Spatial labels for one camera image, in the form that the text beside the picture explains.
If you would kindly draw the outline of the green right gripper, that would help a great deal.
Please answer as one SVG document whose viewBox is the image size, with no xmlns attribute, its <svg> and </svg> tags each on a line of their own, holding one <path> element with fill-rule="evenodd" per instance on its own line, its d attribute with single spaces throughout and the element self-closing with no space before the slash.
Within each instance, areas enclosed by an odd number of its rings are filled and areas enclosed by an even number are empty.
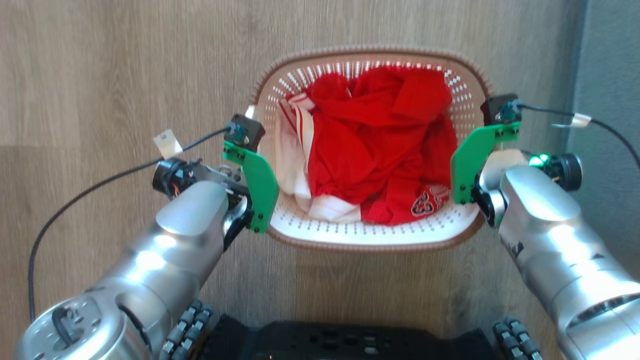
<svg viewBox="0 0 640 360">
<path fill-rule="evenodd" d="M 504 143 L 519 139 L 521 123 L 496 124 L 474 129 L 450 160 L 451 198 L 457 205 L 473 203 L 472 189 L 489 155 L 502 151 Z"/>
</svg>

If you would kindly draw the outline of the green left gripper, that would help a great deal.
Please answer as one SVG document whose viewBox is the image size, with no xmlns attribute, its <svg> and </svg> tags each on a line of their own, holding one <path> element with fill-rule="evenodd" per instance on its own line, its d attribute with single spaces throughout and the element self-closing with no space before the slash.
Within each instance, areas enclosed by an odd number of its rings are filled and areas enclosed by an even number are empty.
<svg viewBox="0 0 640 360">
<path fill-rule="evenodd" d="M 259 153 L 253 152 L 231 141 L 224 142 L 224 159 L 240 166 L 247 186 L 247 198 L 253 216 L 250 230 L 265 234 L 270 227 L 272 214 L 280 193 L 274 171 Z"/>
</svg>

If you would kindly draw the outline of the brown and white laundry basket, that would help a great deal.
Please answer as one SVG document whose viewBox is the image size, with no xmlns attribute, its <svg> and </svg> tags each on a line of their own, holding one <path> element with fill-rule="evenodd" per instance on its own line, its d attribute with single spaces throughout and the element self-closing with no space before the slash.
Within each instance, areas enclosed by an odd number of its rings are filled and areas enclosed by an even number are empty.
<svg viewBox="0 0 640 360">
<path fill-rule="evenodd" d="M 254 119 L 266 129 L 258 152 L 270 166 L 275 165 L 277 104 L 280 100 L 299 94 L 321 75 L 340 73 L 352 79 L 381 66 L 442 71 L 453 96 L 449 112 L 458 142 L 483 125 L 480 107 L 493 95 L 493 86 L 486 72 L 466 55 L 439 48 L 380 44 L 318 48 L 277 59 L 258 79 L 249 101 Z M 334 223 L 307 216 L 292 196 L 281 193 L 267 234 L 300 248 L 356 253 L 436 251 L 471 239 L 484 223 L 477 205 L 456 205 L 454 202 L 447 203 L 428 218 L 393 227 L 363 222 Z"/>
</svg>

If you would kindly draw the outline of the white garment with red stripes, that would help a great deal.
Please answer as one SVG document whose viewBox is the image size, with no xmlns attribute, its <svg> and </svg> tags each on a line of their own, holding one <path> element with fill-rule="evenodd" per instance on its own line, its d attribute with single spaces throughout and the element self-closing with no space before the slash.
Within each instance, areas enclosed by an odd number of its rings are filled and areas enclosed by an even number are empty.
<svg viewBox="0 0 640 360">
<path fill-rule="evenodd" d="M 316 105 L 306 93 L 280 100 L 275 120 L 274 173 L 285 194 L 316 220 L 349 224 L 361 221 L 361 207 L 336 196 L 312 194 L 309 187 L 309 158 L 313 149 L 313 110 Z"/>
</svg>

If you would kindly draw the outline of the red sports garment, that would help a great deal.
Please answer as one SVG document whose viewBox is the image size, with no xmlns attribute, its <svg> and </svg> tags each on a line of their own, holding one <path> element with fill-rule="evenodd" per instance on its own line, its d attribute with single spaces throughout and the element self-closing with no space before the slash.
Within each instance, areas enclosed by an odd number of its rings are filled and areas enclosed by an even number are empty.
<svg viewBox="0 0 640 360">
<path fill-rule="evenodd" d="M 380 66 L 354 79 L 318 77 L 299 110 L 311 218 L 397 226 L 451 197 L 458 139 L 443 71 Z"/>
</svg>

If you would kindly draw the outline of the grey roller wheel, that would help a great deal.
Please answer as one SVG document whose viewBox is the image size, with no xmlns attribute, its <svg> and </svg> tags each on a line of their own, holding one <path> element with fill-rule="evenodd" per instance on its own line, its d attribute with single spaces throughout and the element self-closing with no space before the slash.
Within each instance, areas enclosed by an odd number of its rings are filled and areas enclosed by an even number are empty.
<svg viewBox="0 0 640 360">
<path fill-rule="evenodd" d="M 516 317 L 506 316 L 493 324 L 492 331 L 502 360 L 544 360 L 540 347 Z"/>
<path fill-rule="evenodd" d="M 212 305 L 194 300 L 165 339 L 158 360 L 197 360 L 211 331 L 213 313 Z"/>
</svg>

